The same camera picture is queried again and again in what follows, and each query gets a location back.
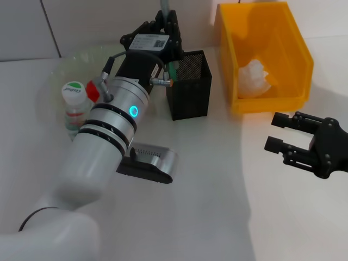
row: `white wall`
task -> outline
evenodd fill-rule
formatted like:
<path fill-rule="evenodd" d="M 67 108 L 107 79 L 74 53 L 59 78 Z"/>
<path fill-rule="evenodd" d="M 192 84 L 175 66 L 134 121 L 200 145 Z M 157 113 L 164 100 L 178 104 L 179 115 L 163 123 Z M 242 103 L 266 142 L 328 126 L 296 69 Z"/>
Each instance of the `white wall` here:
<path fill-rule="evenodd" d="M 241 0 L 241 2 L 269 2 Z M 160 0 L 43 0 L 62 55 L 92 44 L 118 42 L 144 21 L 154 19 Z M 213 43 L 218 3 L 238 0 L 171 0 L 177 11 L 184 48 Z M 348 34 L 348 1 L 288 0 L 305 38 Z"/>
<path fill-rule="evenodd" d="M 39 0 L 0 1 L 0 61 L 58 57 Z"/>

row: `barcode label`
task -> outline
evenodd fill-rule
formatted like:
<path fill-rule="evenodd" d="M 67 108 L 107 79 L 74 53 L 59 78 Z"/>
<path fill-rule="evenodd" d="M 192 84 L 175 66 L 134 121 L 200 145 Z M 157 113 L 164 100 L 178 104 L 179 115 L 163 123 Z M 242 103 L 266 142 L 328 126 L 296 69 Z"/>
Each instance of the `barcode label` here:
<path fill-rule="evenodd" d="M 130 45 L 131 50 L 162 51 L 169 40 L 166 34 L 137 34 Z"/>

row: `plastic bottle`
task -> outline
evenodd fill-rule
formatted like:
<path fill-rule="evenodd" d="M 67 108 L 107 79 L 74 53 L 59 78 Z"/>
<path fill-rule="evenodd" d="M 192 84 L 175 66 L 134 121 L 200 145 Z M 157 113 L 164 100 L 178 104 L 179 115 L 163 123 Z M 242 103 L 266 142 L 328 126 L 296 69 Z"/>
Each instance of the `plastic bottle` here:
<path fill-rule="evenodd" d="M 80 82 L 69 82 L 61 89 L 65 101 L 65 128 L 71 140 L 75 138 L 84 121 L 87 120 L 92 101 L 87 97 L 85 87 Z"/>

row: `blue indicator light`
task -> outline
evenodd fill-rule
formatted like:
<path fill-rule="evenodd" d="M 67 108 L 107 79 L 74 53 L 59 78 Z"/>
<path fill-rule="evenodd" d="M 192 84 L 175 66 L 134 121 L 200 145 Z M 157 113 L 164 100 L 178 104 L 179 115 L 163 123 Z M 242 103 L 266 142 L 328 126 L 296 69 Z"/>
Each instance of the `blue indicator light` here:
<path fill-rule="evenodd" d="M 137 106 L 131 106 L 130 107 L 130 109 L 129 109 L 129 114 L 133 117 L 133 118 L 135 118 L 135 117 L 137 117 L 137 115 L 138 115 L 138 107 Z"/>

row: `cable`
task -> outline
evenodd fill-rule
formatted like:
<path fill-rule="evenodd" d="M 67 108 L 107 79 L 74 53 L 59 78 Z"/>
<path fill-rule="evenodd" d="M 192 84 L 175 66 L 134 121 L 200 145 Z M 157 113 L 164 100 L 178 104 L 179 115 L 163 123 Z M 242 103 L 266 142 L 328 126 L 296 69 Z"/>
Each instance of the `cable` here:
<path fill-rule="evenodd" d="M 156 60 L 160 65 L 161 67 L 163 68 L 163 70 L 165 72 L 168 72 L 169 68 L 164 64 L 164 62 L 156 55 L 150 53 L 150 52 L 147 52 L 147 51 L 141 51 L 141 50 L 127 50 L 127 51 L 124 51 L 124 52 L 121 52 L 121 53 L 118 53 L 114 56 L 112 56 L 112 58 L 116 59 L 117 57 L 120 57 L 122 55 L 128 55 L 128 54 L 141 54 L 141 55 L 144 55 L 144 56 L 148 56 L 149 58 L 153 59 L 153 60 Z"/>

